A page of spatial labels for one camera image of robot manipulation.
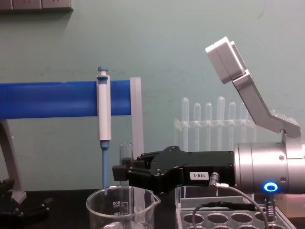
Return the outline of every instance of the white test tube rack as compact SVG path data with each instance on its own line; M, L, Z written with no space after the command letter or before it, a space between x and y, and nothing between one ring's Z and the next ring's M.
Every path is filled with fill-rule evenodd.
M193 120L190 121L190 102L188 98L183 98L182 119L174 121L175 145L183 151L221 151L233 150L236 143L256 142L256 125L245 105L241 102L237 107L235 102L230 102L227 114L225 107L225 98L220 96L217 100L216 119L213 119L212 103L205 104L202 118L201 105L195 103Z

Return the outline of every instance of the blue bar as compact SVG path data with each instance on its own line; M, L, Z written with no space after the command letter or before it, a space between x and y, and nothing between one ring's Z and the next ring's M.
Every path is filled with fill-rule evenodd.
M131 115L130 81L111 81L111 115ZM97 116L96 82L0 83L0 119Z

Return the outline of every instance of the black table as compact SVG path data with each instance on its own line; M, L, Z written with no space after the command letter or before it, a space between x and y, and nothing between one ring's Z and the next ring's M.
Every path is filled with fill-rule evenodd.
M89 216L86 199L95 190L72 191L33 191L27 192L27 199L22 206L27 208L40 204L46 198L54 201L50 207L50 216L44 222L28 226L27 229L88 229ZM161 204L155 210L156 229L175 229L175 205L172 195L160 197ZM290 221L297 229L305 229L305 218L294 218Z

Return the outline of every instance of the blue led ring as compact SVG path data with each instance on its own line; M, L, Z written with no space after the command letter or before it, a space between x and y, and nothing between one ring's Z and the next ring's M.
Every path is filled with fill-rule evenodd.
M278 190L278 186L276 183L274 182L268 182L264 185L264 189L267 191L267 192L275 192Z

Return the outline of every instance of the electrical outlet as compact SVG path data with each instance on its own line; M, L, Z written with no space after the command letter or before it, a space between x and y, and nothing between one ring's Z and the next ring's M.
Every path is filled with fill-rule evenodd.
M12 10L13 3L11 0L0 0L0 11L3 10Z
M41 10L41 0L13 0L14 10Z
M48 9L67 9L72 10L71 0L42 0L42 8Z

